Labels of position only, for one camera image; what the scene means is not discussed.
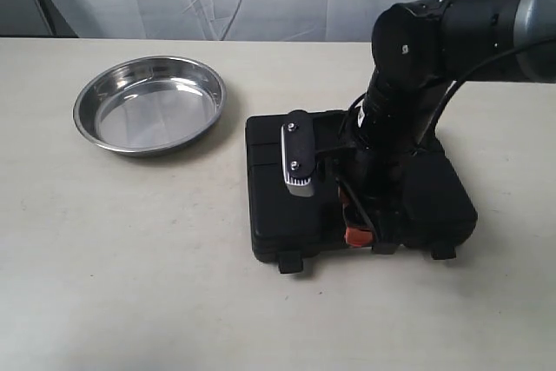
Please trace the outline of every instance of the white table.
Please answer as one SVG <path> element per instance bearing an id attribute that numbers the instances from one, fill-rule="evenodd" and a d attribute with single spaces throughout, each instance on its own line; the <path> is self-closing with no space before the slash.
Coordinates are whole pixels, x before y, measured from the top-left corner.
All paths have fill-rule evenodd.
<path id="1" fill-rule="evenodd" d="M 217 127 L 128 160 L 77 94 L 147 55 L 226 81 Z M 480 213 L 453 262 L 367 251 L 302 279 L 251 253 L 244 123 L 347 107 L 367 44 L 0 40 L 0 369 L 554 369 L 556 86 L 469 84 L 440 126 Z"/>

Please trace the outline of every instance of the silver metal plate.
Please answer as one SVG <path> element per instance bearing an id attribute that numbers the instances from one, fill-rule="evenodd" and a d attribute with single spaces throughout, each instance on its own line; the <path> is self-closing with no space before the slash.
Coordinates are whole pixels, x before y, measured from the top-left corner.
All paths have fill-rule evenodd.
<path id="1" fill-rule="evenodd" d="M 185 58 L 152 56 L 118 65 L 77 98 L 74 121 L 92 143 L 126 156 L 180 149 L 206 132 L 226 102 L 222 79 Z"/>

